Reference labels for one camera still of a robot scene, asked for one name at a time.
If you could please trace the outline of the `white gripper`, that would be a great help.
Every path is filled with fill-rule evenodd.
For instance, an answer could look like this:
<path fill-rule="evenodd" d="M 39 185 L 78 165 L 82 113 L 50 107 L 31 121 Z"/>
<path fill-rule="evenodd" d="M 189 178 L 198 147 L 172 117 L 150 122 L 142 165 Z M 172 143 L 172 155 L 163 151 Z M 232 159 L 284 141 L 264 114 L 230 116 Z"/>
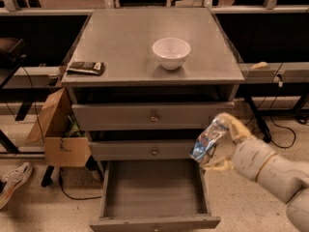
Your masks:
<path fill-rule="evenodd" d="M 222 157 L 207 163 L 203 169 L 225 171 L 235 168 L 238 174 L 250 181 L 255 181 L 264 164 L 270 157 L 276 155 L 276 151 L 265 141 L 251 136 L 247 126 L 235 116 L 223 112 L 219 113 L 216 118 L 227 127 L 232 140 L 239 145 L 234 151 L 232 159 Z"/>

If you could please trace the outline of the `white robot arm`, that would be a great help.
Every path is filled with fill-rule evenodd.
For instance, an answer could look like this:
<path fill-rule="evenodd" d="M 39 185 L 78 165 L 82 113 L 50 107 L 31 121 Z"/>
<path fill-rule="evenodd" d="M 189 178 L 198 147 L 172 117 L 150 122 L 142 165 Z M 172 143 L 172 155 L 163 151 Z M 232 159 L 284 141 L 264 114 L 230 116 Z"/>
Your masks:
<path fill-rule="evenodd" d="M 231 162 L 238 174 L 284 202 L 291 224 L 300 232 L 309 232 L 309 163 L 282 157 L 239 119 L 225 112 L 214 117 L 199 139 L 208 152 L 226 132 L 237 143 Z"/>

